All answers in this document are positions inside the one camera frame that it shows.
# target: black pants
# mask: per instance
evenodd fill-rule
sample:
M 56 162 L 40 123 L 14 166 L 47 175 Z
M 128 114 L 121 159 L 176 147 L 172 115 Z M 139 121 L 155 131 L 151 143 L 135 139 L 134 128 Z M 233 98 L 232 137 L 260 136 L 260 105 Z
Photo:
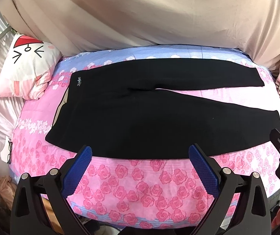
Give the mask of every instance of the black pants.
M 280 131 L 277 111 L 156 88 L 263 85 L 255 68 L 211 59 L 134 60 L 78 71 L 46 140 L 73 152 L 87 144 L 94 156 L 121 159 L 188 158 L 194 143 L 208 156 L 244 150 Z

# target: mattress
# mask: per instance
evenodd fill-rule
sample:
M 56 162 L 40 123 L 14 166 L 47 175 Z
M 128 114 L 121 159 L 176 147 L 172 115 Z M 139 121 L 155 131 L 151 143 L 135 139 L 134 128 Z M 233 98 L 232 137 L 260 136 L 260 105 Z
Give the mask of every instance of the mattress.
M 25 102 L 12 138 L 10 167 L 15 179 L 18 181 L 24 172 L 32 176 L 44 175 L 52 168 L 61 167 L 66 159 L 75 155 L 45 141 L 73 72 L 130 59 L 179 57 L 222 59 L 255 67 L 265 86 L 177 92 L 247 107 L 278 110 L 280 114 L 280 98 L 270 72 L 254 64 L 237 49 L 167 45 L 80 53 L 58 63 L 43 97 Z M 230 167 L 237 174 L 259 172 L 269 197 L 280 189 L 280 180 L 275 175 L 279 157 L 274 146 L 267 142 L 214 158 L 221 167 Z M 226 219 L 232 216 L 238 198 L 239 195 L 235 194 Z M 67 200 L 76 213 L 119 227 L 180 228 L 196 226 L 209 209 L 213 197 L 206 193 L 188 159 L 93 157 L 75 193 Z

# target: pillow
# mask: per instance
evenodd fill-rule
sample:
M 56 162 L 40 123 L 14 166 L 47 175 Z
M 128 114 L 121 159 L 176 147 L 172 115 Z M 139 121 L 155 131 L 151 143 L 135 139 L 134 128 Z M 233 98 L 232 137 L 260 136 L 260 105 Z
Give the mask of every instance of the pillow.
M 0 75 L 0 97 L 43 96 L 61 56 L 51 43 L 15 35 Z

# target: eyeglasses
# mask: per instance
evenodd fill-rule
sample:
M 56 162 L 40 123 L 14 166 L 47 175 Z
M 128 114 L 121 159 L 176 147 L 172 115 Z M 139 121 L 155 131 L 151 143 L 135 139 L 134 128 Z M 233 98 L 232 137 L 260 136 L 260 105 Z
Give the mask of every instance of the eyeglasses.
M 13 142 L 8 141 L 9 154 L 7 155 L 7 164 L 11 164 L 12 162 L 12 149 L 13 149 Z

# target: pink rose pattern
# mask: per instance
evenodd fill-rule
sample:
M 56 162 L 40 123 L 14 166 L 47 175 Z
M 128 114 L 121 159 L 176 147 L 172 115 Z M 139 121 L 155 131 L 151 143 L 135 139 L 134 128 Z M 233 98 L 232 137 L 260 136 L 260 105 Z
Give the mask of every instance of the pink rose pattern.
M 68 82 L 71 73 L 62 74 Z M 58 93 L 61 87 L 67 87 L 67 82 L 63 82 L 65 85 L 60 85 L 54 93 Z M 22 112 L 21 119 L 27 120 L 24 116 Z M 19 127 L 20 124 L 12 137 L 11 169 L 16 175 L 24 172 L 32 176 L 44 175 L 53 167 L 60 168 L 67 159 L 75 156 L 75 153 L 48 144 L 44 139 L 45 133 L 30 134 L 28 130 Z M 280 187 L 280 180 L 275 175 L 279 157 L 274 146 L 265 143 L 214 158 L 221 167 L 229 167 L 237 174 L 258 172 L 267 196 L 270 196 Z M 138 228 L 177 228 L 197 225 L 213 197 L 206 193 L 189 160 L 181 160 L 180 163 L 172 160 L 105 161 L 93 157 L 75 193 L 67 201 L 76 213 L 96 220 L 99 218 L 121 226 Z M 231 206 L 228 213 L 233 211 L 234 207 Z M 149 218 L 139 218 L 144 216 L 139 213 L 146 213 Z

